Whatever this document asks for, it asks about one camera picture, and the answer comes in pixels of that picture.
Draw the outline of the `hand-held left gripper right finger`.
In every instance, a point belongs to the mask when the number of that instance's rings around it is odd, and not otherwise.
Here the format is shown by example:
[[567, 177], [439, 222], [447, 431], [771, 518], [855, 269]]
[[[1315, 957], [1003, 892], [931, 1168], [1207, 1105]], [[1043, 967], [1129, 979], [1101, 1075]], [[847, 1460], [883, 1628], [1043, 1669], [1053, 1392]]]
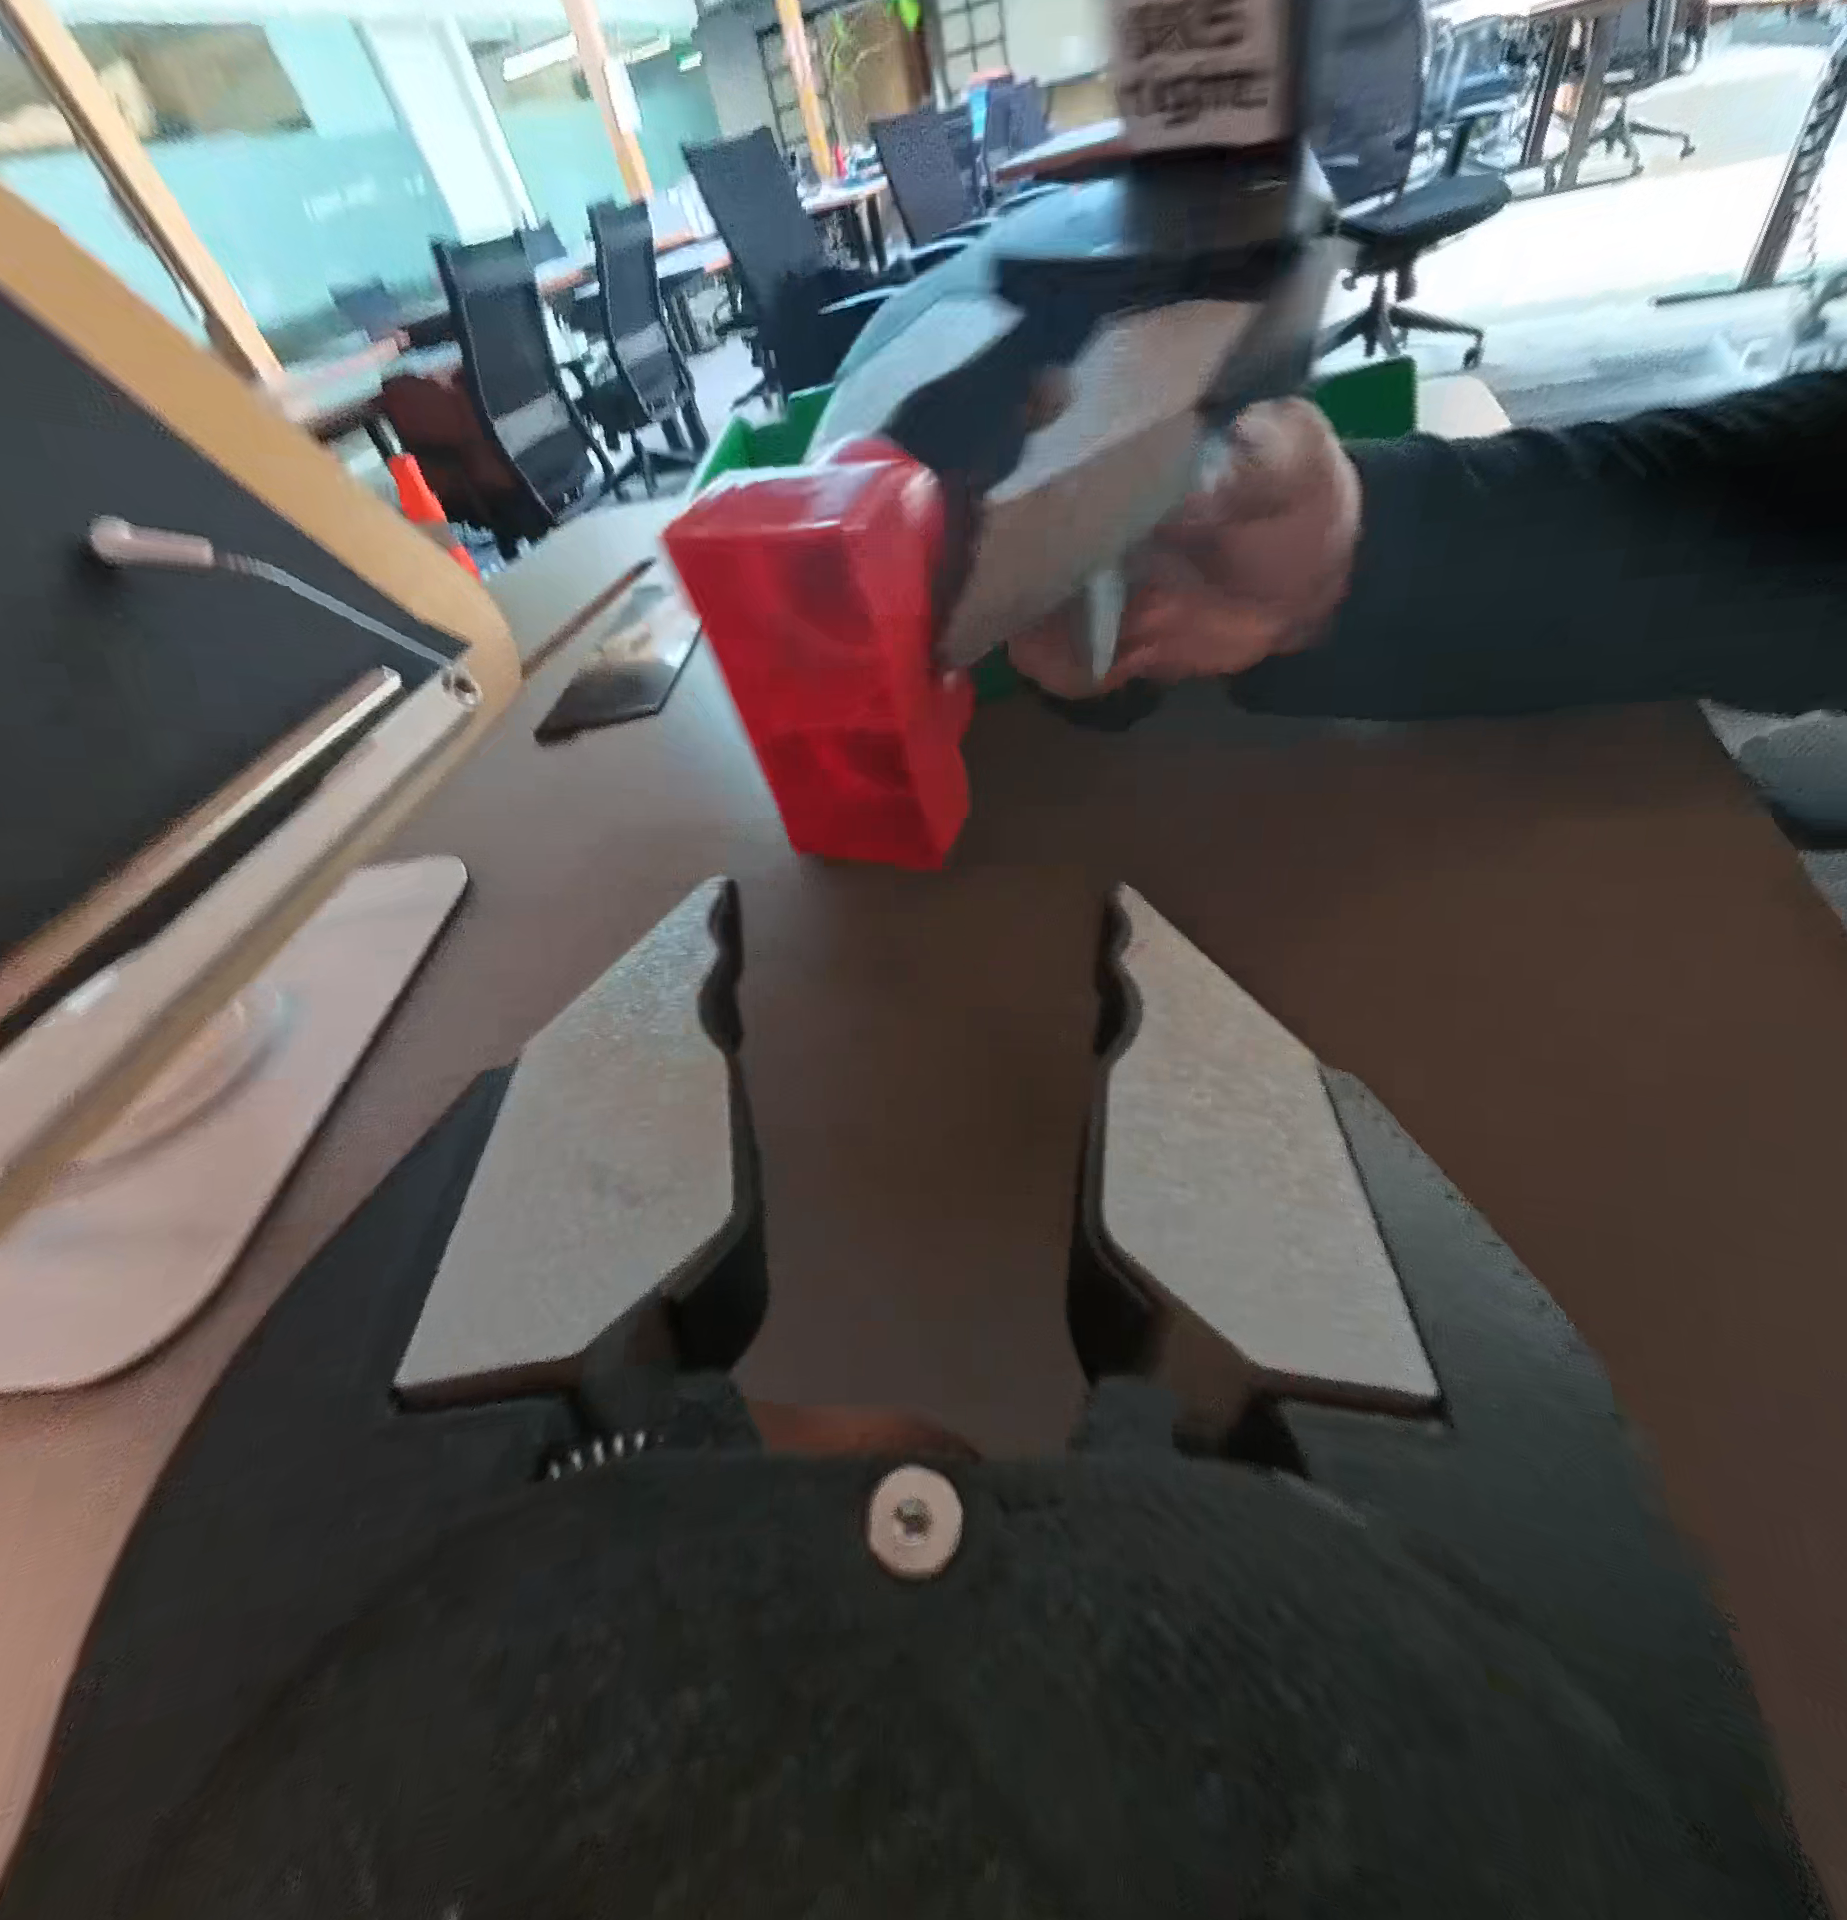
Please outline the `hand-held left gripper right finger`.
[[1071, 1341], [1191, 1421], [1417, 1419], [1439, 1383], [1313, 1050], [1117, 884], [1097, 951]]

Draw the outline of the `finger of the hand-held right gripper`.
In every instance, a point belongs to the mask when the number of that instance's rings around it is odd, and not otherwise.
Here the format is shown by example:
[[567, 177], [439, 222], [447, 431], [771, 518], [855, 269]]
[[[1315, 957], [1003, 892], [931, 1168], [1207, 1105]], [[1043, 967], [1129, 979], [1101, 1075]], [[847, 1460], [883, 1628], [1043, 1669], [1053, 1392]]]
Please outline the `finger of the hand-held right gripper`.
[[1055, 278], [965, 248], [877, 306], [819, 417], [815, 460], [877, 440], [939, 479], [991, 488], [1031, 437], [1031, 392], [1075, 362], [1101, 318]]
[[1063, 370], [1061, 407], [983, 498], [973, 557], [935, 643], [973, 669], [1059, 617], [1083, 684], [1115, 659], [1127, 558], [1185, 498], [1213, 420], [1267, 358], [1269, 301], [1181, 301], [1115, 315]]

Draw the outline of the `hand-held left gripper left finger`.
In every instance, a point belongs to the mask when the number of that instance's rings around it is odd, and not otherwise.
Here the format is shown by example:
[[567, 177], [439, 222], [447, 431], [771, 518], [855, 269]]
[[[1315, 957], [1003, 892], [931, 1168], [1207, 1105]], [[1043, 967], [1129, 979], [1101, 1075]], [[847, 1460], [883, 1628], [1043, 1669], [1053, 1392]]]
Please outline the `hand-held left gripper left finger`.
[[689, 890], [521, 1050], [395, 1374], [411, 1410], [729, 1374], [769, 1276], [735, 883]]

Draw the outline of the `stack of green bins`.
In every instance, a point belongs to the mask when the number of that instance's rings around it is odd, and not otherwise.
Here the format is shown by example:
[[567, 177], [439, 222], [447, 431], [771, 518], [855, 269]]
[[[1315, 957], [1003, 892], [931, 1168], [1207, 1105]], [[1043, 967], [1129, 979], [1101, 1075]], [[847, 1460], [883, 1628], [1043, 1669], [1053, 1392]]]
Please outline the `stack of green bins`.
[[1311, 398], [1235, 404], [1189, 349], [1119, 322], [1009, 408], [967, 365], [719, 450], [665, 542], [745, 726], [893, 728], [995, 659], [1091, 707], [1313, 648], [1365, 477]]

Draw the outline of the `red translucent box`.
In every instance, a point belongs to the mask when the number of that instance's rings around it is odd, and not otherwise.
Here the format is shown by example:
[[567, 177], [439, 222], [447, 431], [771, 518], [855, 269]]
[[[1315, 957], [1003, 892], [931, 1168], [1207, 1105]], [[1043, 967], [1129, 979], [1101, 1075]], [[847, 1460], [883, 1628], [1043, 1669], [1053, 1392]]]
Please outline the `red translucent box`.
[[935, 473], [893, 444], [793, 462], [723, 431], [661, 542], [799, 854], [933, 872], [969, 815], [967, 674], [935, 663]]

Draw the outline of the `person's right forearm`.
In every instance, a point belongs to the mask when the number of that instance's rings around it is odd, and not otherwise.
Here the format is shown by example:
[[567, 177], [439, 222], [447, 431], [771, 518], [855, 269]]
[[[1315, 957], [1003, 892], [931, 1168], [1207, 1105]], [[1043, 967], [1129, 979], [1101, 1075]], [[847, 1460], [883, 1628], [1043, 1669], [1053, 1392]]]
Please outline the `person's right forearm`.
[[1847, 366], [1347, 458], [1363, 521], [1343, 602], [1305, 648], [1231, 677], [1239, 707], [1847, 714]]

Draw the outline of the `black office chair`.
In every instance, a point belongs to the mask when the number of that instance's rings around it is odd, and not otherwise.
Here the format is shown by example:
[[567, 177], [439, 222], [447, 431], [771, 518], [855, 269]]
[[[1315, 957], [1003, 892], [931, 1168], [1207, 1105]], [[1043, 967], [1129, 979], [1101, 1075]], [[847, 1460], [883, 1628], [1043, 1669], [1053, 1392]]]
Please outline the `black office chair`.
[[579, 365], [579, 408], [607, 455], [621, 452], [649, 498], [689, 479], [705, 455], [695, 380], [671, 330], [645, 204], [589, 206], [597, 293], [583, 309], [593, 344]]
[[1427, 133], [1429, 12], [1421, 3], [1345, 3], [1321, 89], [1317, 158], [1347, 248], [1343, 287], [1367, 302], [1319, 333], [1315, 358], [1359, 344], [1367, 361], [1397, 358], [1415, 334], [1463, 340], [1463, 373], [1483, 361], [1483, 330], [1415, 309], [1419, 263], [1495, 218], [1511, 202], [1495, 174], [1439, 170], [1413, 180]]
[[877, 278], [829, 254], [763, 129], [687, 143], [681, 154], [729, 254], [765, 390], [789, 398], [827, 386], [865, 324], [861, 312], [837, 318], [829, 309], [869, 294]]
[[469, 407], [503, 468], [483, 521], [505, 563], [573, 517], [619, 498], [623, 479], [581, 415], [549, 310], [517, 235], [431, 242]]

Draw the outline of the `black flat plate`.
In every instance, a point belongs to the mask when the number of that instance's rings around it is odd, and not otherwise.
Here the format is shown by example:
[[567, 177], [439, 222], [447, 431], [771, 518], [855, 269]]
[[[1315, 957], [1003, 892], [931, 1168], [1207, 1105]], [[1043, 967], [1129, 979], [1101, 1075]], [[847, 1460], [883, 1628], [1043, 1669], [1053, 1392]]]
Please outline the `black flat plate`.
[[669, 704], [685, 664], [685, 659], [667, 657], [597, 657], [585, 663], [537, 725], [535, 742], [553, 749], [657, 717]]

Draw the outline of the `silver clamp bar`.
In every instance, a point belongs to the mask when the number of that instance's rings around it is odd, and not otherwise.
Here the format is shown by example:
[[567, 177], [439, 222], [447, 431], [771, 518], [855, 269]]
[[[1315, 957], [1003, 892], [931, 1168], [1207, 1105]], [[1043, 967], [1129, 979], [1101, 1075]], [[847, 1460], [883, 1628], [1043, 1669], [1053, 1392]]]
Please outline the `silver clamp bar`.
[[365, 759], [407, 708], [453, 728], [455, 714], [479, 702], [481, 688], [461, 661], [425, 677], [411, 664], [363, 670], [245, 766], [153, 826], [141, 847], [108, 857], [68, 907], [0, 952], [0, 1048], [76, 982], [193, 904]]

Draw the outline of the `orange traffic cone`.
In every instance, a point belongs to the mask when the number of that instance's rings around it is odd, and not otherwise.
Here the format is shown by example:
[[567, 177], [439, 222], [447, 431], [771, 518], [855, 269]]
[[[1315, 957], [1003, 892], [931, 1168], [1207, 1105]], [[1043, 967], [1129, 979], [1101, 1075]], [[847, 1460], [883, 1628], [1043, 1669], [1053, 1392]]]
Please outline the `orange traffic cone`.
[[415, 455], [407, 450], [387, 455], [385, 468], [407, 524], [471, 581], [481, 581], [481, 571], [461, 537], [461, 529], [445, 515]]

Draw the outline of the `black board with wooden edge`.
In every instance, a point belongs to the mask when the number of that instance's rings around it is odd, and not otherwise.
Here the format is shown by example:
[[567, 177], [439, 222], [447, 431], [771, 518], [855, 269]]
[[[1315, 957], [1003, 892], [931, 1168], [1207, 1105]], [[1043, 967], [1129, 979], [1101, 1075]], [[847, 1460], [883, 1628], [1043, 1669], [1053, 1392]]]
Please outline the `black board with wooden edge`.
[[281, 588], [113, 571], [98, 517], [285, 568], [519, 683], [491, 597], [273, 404], [0, 185], [0, 952], [373, 667]]

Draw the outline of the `dark grey seat chair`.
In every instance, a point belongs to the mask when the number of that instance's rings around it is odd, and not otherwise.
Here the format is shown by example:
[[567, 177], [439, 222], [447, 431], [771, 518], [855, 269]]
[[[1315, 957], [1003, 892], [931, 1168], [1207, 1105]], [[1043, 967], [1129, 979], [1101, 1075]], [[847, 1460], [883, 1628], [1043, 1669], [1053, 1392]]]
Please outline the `dark grey seat chair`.
[[1739, 746], [1735, 759], [1791, 838], [1847, 852], [1847, 712], [1777, 720]]

